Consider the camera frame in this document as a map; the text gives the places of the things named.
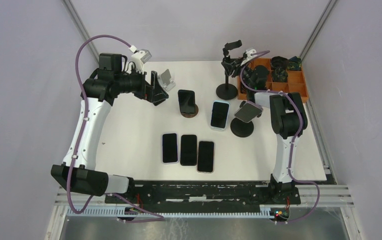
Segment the purple case phone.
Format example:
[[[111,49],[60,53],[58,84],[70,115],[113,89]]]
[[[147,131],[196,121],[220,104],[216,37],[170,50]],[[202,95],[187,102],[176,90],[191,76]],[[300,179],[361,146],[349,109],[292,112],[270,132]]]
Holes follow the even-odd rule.
[[[173,164],[179,161],[178,135],[176,133],[166,133],[162,135],[162,162]]]

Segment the silver folding phone stand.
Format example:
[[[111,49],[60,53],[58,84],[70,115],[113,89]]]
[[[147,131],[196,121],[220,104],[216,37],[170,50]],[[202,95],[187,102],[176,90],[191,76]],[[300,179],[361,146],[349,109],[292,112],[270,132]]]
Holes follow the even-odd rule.
[[[176,83],[169,69],[166,69],[163,73],[159,74],[157,77],[158,83],[166,91],[171,91]]]

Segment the black phone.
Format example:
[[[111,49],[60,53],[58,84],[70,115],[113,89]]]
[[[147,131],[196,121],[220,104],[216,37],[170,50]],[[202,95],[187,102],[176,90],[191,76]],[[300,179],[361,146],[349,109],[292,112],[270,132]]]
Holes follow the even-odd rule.
[[[184,134],[180,138],[180,164],[196,166],[198,160],[198,143],[195,134]]]

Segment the black lens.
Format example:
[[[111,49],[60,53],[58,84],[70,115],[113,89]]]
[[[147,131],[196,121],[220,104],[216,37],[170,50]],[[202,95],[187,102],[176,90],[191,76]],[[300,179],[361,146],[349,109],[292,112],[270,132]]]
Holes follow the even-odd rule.
[[[244,86],[244,85],[240,85],[240,88],[239,88],[239,93],[241,95],[246,95],[247,94],[247,88]]]

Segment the black tall round-base stand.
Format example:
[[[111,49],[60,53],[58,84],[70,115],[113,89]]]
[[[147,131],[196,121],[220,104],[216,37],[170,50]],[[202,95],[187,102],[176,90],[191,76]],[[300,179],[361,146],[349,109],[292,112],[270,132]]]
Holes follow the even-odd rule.
[[[223,49],[223,58],[231,57],[230,51],[242,46],[242,41],[237,40],[234,42],[227,42]],[[222,100],[232,100],[238,95],[238,89],[231,83],[229,83],[229,77],[226,76],[226,70],[224,69],[225,83],[220,84],[216,88],[216,95]]]

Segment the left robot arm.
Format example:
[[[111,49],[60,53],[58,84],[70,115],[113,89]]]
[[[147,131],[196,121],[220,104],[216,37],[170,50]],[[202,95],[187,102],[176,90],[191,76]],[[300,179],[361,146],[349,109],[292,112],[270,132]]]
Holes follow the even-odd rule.
[[[81,84],[84,93],[71,146],[62,163],[54,164],[50,171],[66,191],[90,196],[116,193],[124,204],[135,200],[136,190],[130,186],[133,178],[96,171],[96,156],[104,123],[120,94],[132,93],[154,106],[168,99],[156,71],[151,72],[151,81],[146,81],[144,63],[151,57],[145,49],[130,58],[115,53],[99,55],[99,67]]]

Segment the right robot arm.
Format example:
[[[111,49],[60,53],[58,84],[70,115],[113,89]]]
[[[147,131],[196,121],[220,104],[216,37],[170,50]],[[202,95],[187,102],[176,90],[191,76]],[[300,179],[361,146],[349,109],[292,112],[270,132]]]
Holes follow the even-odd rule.
[[[265,197],[274,204],[283,204],[287,199],[299,201],[297,180],[294,178],[295,149],[303,131],[308,126],[307,115],[301,95],[298,92],[284,93],[266,87],[267,69],[263,65],[249,68],[243,58],[225,57],[221,65],[225,77],[240,77],[241,84],[247,90],[247,106],[258,110],[253,117],[261,115],[263,107],[270,110],[270,122],[276,134],[276,160]]]

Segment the round wooden phone stand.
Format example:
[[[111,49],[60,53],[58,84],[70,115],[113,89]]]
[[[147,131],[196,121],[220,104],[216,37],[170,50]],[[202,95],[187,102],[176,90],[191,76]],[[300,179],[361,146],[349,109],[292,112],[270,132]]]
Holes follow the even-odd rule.
[[[183,113],[183,112],[181,112],[180,114],[185,118],[194,118],[197,116],[198,112],[199,112],[199,107],[197,105],[195,105],[195,113]]]

